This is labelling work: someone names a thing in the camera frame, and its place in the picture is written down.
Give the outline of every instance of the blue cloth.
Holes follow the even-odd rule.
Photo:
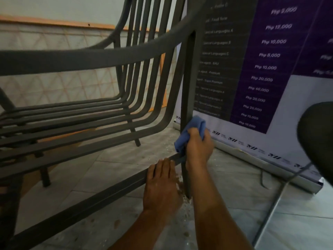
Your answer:
[[[177,153],[183,154],[185,151],[185,146],[189,142],[189,133],[188,129],[196,127],[199,130],[200,137],[203,139],[204,132],[206,129],[206,121],[198,116],[194,116],[191,121],[185,126],[184,130],[181,132],[179,138],[174,143],[174,147]]]

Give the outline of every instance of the metal chair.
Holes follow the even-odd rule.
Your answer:
[[[0,117],[0,186],[8,186],[5,195],[0,195],[0,205],[5,204],[0,215],[0,247],[5,249],[30,249],[52,237],[56,233],[73,225],[93,212],[103,208],[125,194],[143,185],[147,170],[111,186],[104,191],[74,205],[27,230],[14,235],[19,192],[23,175],[78,158],[96,151],[114,147],[162,131],[172,120],[177,95],[183,77],[181,128],[192,117],[194,91],[199,67],[202,38],[206,13],[214,0],[189,0],[187,15],[181,19],[185,0],[177,0],[172,28],[166,33],[172,0],[164,0],[158,37],[154,38],[161,0],[154,0],[148,42],[145,35],[152,0],[138,0],[136,21],[134,15],[137,0],[125,0],[121,19],[115,30],[102,42],[79,50],[65,51],[0,51],[0,76],[63,72],[106,67],[117,68],[119,94],[113,98],[87,100],[69,103],[39,105],[15,108],[3,91],[0,91],[0,104],[5,113]],[[129,16],[127,47],[120,47],[120,31]],[[114,49],[104,49],[114,43]],[[135,128],[148,125],[156,120],[161,112],[166,83],[175,47],[182,43],[176,70],[170,89],[168,104],[162,120],[155,126],[135,131]],[[158,84],[153,112],[144,117],[152,105],[161,54],[165,53],[164,65]],[[148,67],[153,59],[148,93],[143,109],[135,113],[143,104]],[[144,61],[139,92],[135,104],[141,61]],[[81,130],[97,128],[125,122],[117,126],[106,127],[89,132],[76,133],[64,138],[37,143],[37,140]],[[68,146],[109,134],[131,130],[130,133],[71,148],[57,154],[44,155],[44,151]],[[35,159],[25,160],[25,156],[34,154]],[[185,168],[186,156],[175,154],[170,159],[182,164],[185,192],[188,197],[189,182]]]

